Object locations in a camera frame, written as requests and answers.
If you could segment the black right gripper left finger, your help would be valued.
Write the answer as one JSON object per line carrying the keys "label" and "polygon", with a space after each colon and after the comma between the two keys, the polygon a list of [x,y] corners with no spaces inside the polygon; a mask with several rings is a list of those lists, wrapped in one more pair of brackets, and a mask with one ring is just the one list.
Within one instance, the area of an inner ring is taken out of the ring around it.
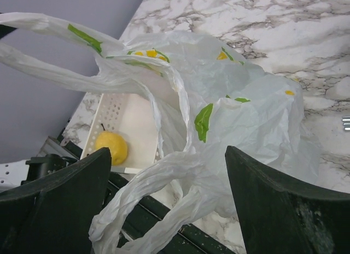
{"label": "black right gripper left finger", "polygon": [[1,193],[1,253],[90,253],[111,155],[101,148],[53,174]]}

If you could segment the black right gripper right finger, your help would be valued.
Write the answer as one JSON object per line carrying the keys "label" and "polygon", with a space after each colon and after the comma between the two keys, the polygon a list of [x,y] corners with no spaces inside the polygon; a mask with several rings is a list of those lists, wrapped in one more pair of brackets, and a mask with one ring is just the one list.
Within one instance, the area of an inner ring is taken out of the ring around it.
{"label": "black right gripper right finger", "polygon": [[349,194],[315,186],[228,146],[247,253],[349,253]]}

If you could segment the white plastic bag lemon print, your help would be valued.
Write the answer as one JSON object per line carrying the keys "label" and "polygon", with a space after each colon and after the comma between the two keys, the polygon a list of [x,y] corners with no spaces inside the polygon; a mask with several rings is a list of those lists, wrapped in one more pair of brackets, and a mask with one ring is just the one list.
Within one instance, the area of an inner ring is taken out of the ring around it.
{"label": "white plastic bag lemon print", "polygon": [[[321,150],[302,124],[300,84],[265,72],[212,36],[171,31],[122,43],[38,13],[5,13],[1,24],[86,46],[99,72],[83,76],[6,44],[1,44],[3,64],[67,89],[138,94],[151,104],[160,160],[93,218],[89,238],[96,253],[156,253],[181,226],[212,211],[232,215],[227,146],[305,182],[317,180]],[[173,183],[183,195],[175,207],[143,237],[118,248],[121,228],[137,203]]]}

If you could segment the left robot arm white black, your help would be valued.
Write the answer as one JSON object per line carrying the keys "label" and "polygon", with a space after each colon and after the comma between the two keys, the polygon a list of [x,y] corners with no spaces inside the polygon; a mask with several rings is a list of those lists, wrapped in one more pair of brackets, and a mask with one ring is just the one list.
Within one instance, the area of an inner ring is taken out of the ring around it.
{"label": "left robot arm white black", "polygon": [[1,164],[1,192],[53,174],[77,161],[72,157],[47,154],[43,157]]}

